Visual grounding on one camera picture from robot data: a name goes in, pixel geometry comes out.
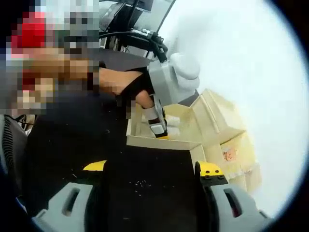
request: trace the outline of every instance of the white background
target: white background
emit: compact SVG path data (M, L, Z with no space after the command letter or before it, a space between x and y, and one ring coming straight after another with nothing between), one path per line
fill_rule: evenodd
M290 25L259 0L176 0L160 35L201 65L198 88L238 106L263 183L253 197L275 217L295 192L309 140L307 61Z

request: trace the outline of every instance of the computer monitor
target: computer monitor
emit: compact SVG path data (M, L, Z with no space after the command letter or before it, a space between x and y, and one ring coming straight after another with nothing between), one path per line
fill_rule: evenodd
M120 3L127 3L129 5L133 5L134 0L99 0L99 1L115 1L115 2L120 2ZM140 0L137 7L144 9L146 11L151 11L151 8L153 6L154 0Z

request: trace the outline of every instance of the sticker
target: sticker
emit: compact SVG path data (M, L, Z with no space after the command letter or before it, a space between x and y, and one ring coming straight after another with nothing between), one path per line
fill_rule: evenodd
M226 148L223 150L223 157L226 161L236 160L236 152L234 148Z

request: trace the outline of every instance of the yellow plastic part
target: yellow plastic part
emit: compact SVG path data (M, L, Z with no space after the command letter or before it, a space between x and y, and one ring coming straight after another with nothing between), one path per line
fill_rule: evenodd
M214 163L208 163L204 161L198 161L201 168L200 176L206 175L223 175L221 169Z
M162 137L159 137L158 139L169 139L169 136L162 136Z
M103 171L105 163L106 163L106 160L91 163L87 165L86 167L84 167L83 171Z

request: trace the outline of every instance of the person's arm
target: person's arm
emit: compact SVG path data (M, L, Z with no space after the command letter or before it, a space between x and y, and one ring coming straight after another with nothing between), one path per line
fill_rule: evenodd
M57 48L36 48L25 50L28 54L29 76L35 78L64 78L87 80L89 72L88 60L73 60L64 55L61 49ZM120 72L105 68L99 68L99 87L115 95L121 92L142 73L138 71ZM136 96L136 101L143 108L151 108L154 103L147 91L143 90Z

